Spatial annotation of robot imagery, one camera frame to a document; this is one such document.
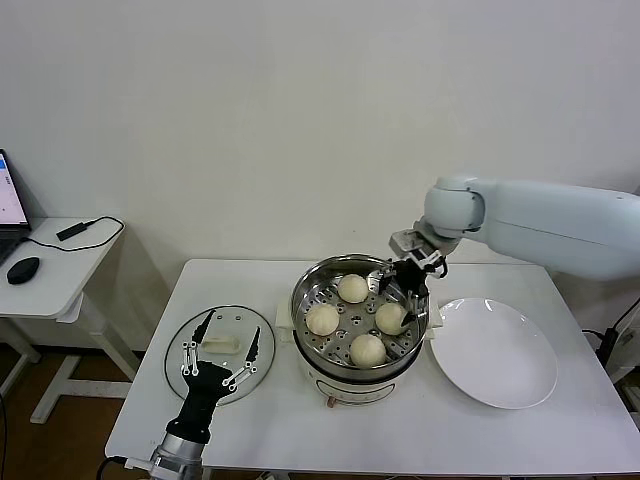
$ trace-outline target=laptop screen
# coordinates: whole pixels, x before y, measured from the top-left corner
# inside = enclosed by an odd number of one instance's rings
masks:
[[[7,160],[0,152],[0,225],[28,225],[18,192],[9,175]]]

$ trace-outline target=power cord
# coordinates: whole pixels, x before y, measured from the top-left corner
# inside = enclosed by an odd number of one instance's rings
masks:
[[[58,238],[60,240],[66,240],[67,238],[70,238],[70,237],[72,237],[74,235],[77,235],[80,232],[84,232],[88,227],[90,227],[94,223],[99,222],[100,220],[112,220],[112,221],[116,222],[119,225],[119,227],[104,242],[98,243],[96,245],[87,245],[87,246],[84,246],[84,247],[75,247],[75,248],[64,248],[64,247],[59,247],[58,245],[51,245],[49,243],[42,243],[42,242],[40,242],[38,240],[34,240],[33,238],[29,238],[29,237],[22,237],[20,239],[20,241],[21,242],[35,243],[36,245],[39,245],[41,247],[54,248],[56,250],[60,250],[61,252],[79,252],[81,250],[90,250],[92,248],[103,247],[107,243],[109,243],[111,240],[113,240],[122,230],[124,230],[124,223],[122,223],[117,218],[110,217],[109,215],[104,215],[104,216],[102,216],[100,218],[96,218],[95,220],[91,220],[89,222],[77,223],[77,224],[73,225],[72,227],[69,227],[69,228],[63,230],[62,232],[58,232],[57,235],[58,235]]]
[[[627,309],[627,311],[624,312],[620,316],[620,318],[618,318],[618,320],[616,320],[616,322],[613,324],[613,327],[609,327],[607,328],[607,330],[605,330],[604,334],[596,332],[595,330],[582,330],[585,333],[591,333],[597,336],[601,340],[600,346],[596,349],[596,357],[598,357],[598,360],[600,360],[600,364],[603,367],[607,365],[607,362],[611,357],[611,353],[613,352],[613,347],[616,346],[616,342],[618,341],[618,337],[620,336],[620,332],[618,332],[618,325],[620,325],[620,322],[622,322],[622,320],[624,320],[627,315],[629,315],[633,311],[633,309],[638,306],[638,304],[640,304],[640,297],[638,297],[638,299],[633,302],[633,304]]]
[[[0,480],[4,480],[4,465],[7,463],[7,444],[9,443],[9,427],[7,422],[7,410],[4,407],[4,397],[0,393],[0,404],[2,405],[2,419],[4,423],[4,444],[2,446],[2,469],[0,470]]]
[[[96,472],[96,480],[102,480],[102,474],[104,473],[104,469],[107,468],[107,465],[110,463],[117,463],[119,465],[124,465],[127,463],[127,459],[125,457],[107,457],[105,458],[100,466],[98,467],[98,471]]]
[[[624,318],[627,315],[629,315],[633,311],[633,309],[638,306],[639,303],[640,303],[640,297],[638,297],[638,299],[635,302],[633,302],[633,305],[631,305],[629,309],[626,312],[624,312],[622,316],[616,321],[616,323],[613,324],[613,328],[617,328],[620,322],[624,320]]]
[[[585,328],[583,330],[584,333],[591,333],[592,335],[595,335],[596,337],[598,337],[600,340],[604,340],[604,334],[600,333],[600,332],[596,332],[595,330],[589,330],[588,328]]]

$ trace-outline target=white plate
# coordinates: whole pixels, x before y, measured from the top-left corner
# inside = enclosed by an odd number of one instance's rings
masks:
[[[431,340],[436,361],[467,395],[518,409],[545,401],[556,386],[556,354],[535,323],[495,300],[463,298],[440,309]]]

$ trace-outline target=stainless steel steamer basket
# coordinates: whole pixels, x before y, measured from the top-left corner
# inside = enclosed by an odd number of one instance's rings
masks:
[[[407,292],[389,288],[378,292],[380,271],[388,266],[390,262],[368,255],[343,255],[321,261],[298,280],[291,295],[293,333],[303,357],[321,372],[351,384],[378,383],[402,373],[420,352],[428,315],[412,322],[401,335],[386,335],[377,330],[377,309],[385,302],[396,301],[404,305],[406,300]],[[350,304],[338,296],[338,282],[351,273],[361,275],[369,285],[369,296],[362,303]],[[306,326],[307,311],[318,303],[334,305],[340,313],[337,330],[326,337],[311,333]],[[384,364],[362,368],[350,361],[351,342],[364,333],[378,335],[385,344],[387,359]]]

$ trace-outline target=steamed bun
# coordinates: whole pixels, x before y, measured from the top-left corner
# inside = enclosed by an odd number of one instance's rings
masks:
[[[351,361],[358,367],[382,365],[387,352],[384,343],[374,335],[359,335],[351,342]]]
[[[360,303],[364,302],[369,295],[369,285],[367,281],[360,275],[345,275],[338,283],[338,295],[345,302]]]
[[[400,335],[409,325],[402,326],[407,311],[397,303],[385,303],[376,312],[376,326],[387,335]]]
[[[340,323],[340,314],[333,305],[314,305],[307,312],[307,328],[311,333],[326,336],[334,332]]]

